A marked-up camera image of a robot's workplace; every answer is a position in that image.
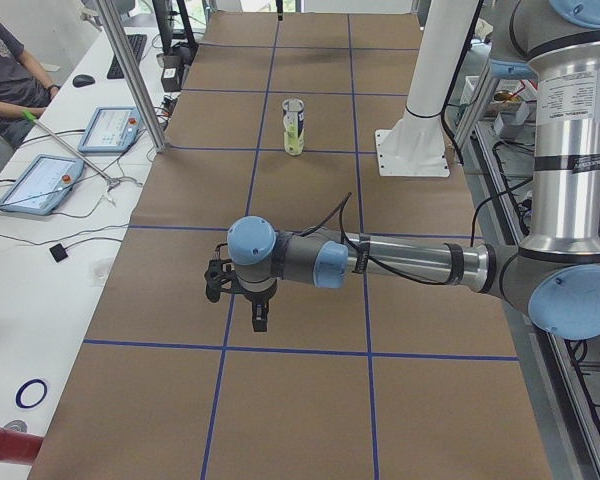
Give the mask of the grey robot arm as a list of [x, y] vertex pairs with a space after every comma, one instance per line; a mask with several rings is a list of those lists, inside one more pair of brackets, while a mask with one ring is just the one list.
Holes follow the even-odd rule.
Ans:
[[338, 288], [347, 270], [501, 298], [564, 339], [600, 335], [600, 1], [502, 1], [490, 61], [538, 78], [533, 204], [518, 246], [429, 245], [249, 216], [227, 234], [231, 288], [264, 330], [279, 280]]

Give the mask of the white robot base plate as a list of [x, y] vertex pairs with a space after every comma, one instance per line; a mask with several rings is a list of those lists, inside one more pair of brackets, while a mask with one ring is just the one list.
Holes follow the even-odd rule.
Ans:
[[404, 114], [392, 129], [375, 132], [380, 175], [450, 175], [441, 120], [461, 52], [479, 12], [478, 0], [431, 2]]

